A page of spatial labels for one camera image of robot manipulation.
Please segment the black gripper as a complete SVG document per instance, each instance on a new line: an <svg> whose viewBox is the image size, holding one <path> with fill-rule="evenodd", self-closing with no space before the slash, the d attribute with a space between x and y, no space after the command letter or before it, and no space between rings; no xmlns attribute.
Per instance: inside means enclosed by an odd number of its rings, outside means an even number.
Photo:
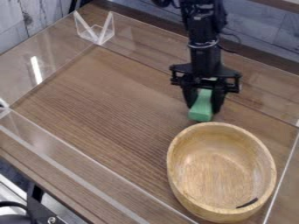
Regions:
<svg viewBox="0 0 299 224"><path fill-rule="evenodd" d="M211 89L212 113L217 114L225 93L240 91L241 74L223 65L217 45L189 45L189 50L191 62L169 66L170 83L181 87L188 108L192 107L197 99L199 91L196 88Z"/></svg>

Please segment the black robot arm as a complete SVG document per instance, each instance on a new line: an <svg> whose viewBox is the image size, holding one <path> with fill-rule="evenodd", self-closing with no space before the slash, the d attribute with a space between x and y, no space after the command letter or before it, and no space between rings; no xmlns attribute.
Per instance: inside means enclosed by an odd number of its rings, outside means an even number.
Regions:
<svg viewBox="0 0 299 224"><path fill-rule="evenodd" d="M223 0L150 0L165 8L172 5L181 12L181 22L188 34L191 62L169 66L170 84L181 88L187 107L200 98L199 90L211 91L211 111L217 114L227 93L239 93L241 74L221 61L220 33L227 25Z"/></svg>

